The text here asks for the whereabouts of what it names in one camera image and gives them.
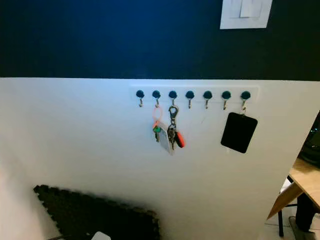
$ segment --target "keychain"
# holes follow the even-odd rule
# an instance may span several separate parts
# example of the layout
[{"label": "keychain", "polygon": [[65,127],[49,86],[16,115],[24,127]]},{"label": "keychain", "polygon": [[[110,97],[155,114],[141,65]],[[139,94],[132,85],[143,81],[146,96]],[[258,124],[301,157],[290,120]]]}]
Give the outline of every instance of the keychain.
[{"label": "keychain", "polygon": [[179,112],[178,106],[171,105],[169,107],[171,124],[168,127],[167,133],[168,133],[169,142],[171,143],[172,150],[175,150],[175,142],[180,148],[183,148],[185,146],[184,138],[182,137],[180,132],[177,131],[176,116],[178,112]]},{"label": "keychain", "polygon": [[[156,117],[156,111],[159,110],[160,111],[160,116],[157,118]],[[159,133],[161,132],[161,128],[158,126],[159,125],[159,122],[162,118],[162,115],[163,115],[163,109],[162,107],[160,107],[159,105],[156,106],[153,110],[153,113],[152,113],[152,118],[154,120],[154,124],[152,126],[152,130],[154,132],[154,136],[155,136],[155,139],[156,139],[156,142],[158,143],[160,141],[160,137],[159,137]]]}]

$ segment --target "black card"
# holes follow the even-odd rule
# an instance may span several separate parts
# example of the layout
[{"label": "black card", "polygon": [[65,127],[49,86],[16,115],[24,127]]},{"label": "black card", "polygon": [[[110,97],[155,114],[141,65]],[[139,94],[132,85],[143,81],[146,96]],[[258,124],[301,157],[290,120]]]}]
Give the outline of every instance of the black card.
[{"label": "black card", "polygon": [[248,149],[258,121],[252,117],[230,112],[226,120],[221,144],[240,153]]}]

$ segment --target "metal clasp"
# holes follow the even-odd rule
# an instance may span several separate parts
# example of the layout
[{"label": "metal clasp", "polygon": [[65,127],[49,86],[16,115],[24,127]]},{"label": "metal clasp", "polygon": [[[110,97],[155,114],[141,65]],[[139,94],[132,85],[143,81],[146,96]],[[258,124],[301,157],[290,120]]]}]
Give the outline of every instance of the metal clasp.
[{"label": "metal clasp", "polygon": [[176,119],[178,112],[179,112],[179,108],[176,105],[172,105],[169,107],[169,113],[170,113],[171,120]]}]

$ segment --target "white mounting strip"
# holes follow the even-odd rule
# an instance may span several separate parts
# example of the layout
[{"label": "white mounting strip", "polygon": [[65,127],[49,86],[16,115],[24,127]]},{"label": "white mounting strip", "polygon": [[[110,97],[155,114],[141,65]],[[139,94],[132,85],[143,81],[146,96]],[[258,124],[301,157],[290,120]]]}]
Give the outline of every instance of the white mounting strip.
[{"label": "white mounting strip", "polygon": [[170,91],[176,91],[177,98],[175,102],[185,102],[188,99],[186,98],[186,93],[188,91],[193,91],[194,98],[192,102],[204,102],[203,97],[205,91],[211,91],[212,98],[209,100],[214,103],[223,103],[221,95],[224,91],[229,91],[231,93],[231,98],[228,100],[228,103],[242,103],[241,93],[248,91],[251,94],[251,97],[246,101],[247,103],[255,103],[257,101],[260,88],[258,86],[252,85],[131,85],[130,86],[130,96],[133,101],[137,101],[139,98],[136,96],[138,90],[142,90],[144,93],[145,101],[156,101],[152,96],[153,91],[158,90],[161,97],[159,98],[160,102],[169,102]]}]

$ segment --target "orange key tag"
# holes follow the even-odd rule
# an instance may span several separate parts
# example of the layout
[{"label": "orange key tag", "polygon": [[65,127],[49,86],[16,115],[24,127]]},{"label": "orange key tag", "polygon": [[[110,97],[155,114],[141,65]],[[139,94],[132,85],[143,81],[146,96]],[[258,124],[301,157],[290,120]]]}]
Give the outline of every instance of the orange key tag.
[{"label": "orange key tag", "polygon": [[184,137],[180,134],[180,132],[177,131],[175,133],[174,140],[180,148],[183,148],[185,146]]}]

